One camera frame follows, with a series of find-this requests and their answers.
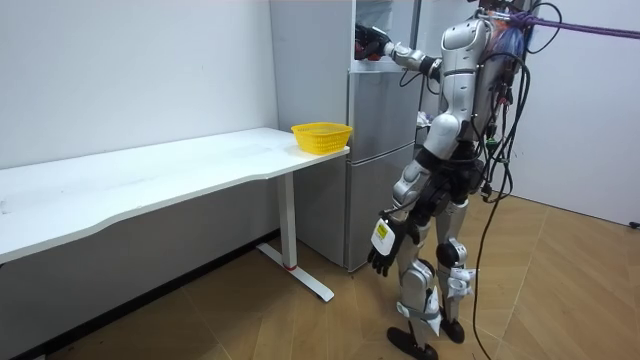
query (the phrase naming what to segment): silver refrigerator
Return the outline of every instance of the silver refrigerator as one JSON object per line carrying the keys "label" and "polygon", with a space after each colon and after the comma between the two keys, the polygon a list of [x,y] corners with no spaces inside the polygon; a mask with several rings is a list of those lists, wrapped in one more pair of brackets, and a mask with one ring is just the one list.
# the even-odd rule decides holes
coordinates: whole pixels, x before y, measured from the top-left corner
{"label": "silver refrigerator", "polygon": [[[352,60],[356,4],[271,2],[280,129],[353,127],[350,154],[294,173],[298,239],[348,271],[366,263],[378,212],[412,160],[421,95],[420,79],[399,86],[403,71],[388,59]],[[411,16],[410,3],[394,4],[394,16]]]}

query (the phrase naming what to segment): plastic basket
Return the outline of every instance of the plastic basket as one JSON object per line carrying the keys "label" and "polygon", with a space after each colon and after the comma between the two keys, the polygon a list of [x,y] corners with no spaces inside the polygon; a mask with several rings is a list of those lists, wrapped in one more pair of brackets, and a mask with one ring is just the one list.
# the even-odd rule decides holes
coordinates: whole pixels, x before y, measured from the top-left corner
{"label": "plastic basket", "polygon": [[349,135],[351,126],[334,123],[312,123],[296,125],[291,128],[296,137],[300,149],[316,154],[324,155],[342,150]]}

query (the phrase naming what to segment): table top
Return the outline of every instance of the table top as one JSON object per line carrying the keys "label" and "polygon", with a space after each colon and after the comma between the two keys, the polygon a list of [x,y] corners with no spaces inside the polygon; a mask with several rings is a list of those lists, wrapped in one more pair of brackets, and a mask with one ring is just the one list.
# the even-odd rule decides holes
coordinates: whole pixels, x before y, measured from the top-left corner
{"label": "table top", "polygon": [[333,159],[258,128],[0,170],[0,264],[118,221]]}

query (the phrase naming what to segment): robot leg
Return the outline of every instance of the robot leg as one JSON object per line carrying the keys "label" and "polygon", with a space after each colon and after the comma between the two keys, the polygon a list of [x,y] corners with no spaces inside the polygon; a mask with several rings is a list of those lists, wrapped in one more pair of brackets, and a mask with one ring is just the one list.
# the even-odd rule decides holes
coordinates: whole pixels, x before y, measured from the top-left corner
{"label": "robot leg", "polygon": [[467,212],[469,200],[462,204],[449,202],[445,211],[436,216],[438,235],[438,280],[444,302],[442,330],[458,344],[464,342],[464,329],[458,322],[460,300],[473,294],[470,286],[476,270],[465,269],[467,249],[458,242],[458,234]]}
{"label": "robot leg", "polygon": [[427,223],[417,227],[418,234],[414,237],[419,236],[418,241],[409,239],[411,236],[407,235],[397,256],[401,293],[397,308],[408,319],[409,333],[397,328],[387,331],[387,338],[392,344],[418,360],[438,359],[435,349],[427,343],[427,337],[429,329],[439,332],[442,320],[437,288],[430,288],[435,270],[429,262],[418,258],[429,226]]}

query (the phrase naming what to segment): table leg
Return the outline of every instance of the table leg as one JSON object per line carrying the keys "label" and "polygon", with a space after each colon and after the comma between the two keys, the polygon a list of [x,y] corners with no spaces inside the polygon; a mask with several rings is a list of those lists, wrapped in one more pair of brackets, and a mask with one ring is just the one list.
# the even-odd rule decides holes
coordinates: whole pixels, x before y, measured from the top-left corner
{"label": "table leg", "polygon": [[282,254],[267,244],[258,249],[280,264],[325,302],[333,298],[333,292],[324,284],[298,267],[296,255],[296,213],[293,197],[293,173],[278,177],[278,207],[280,210],[280,239]]}

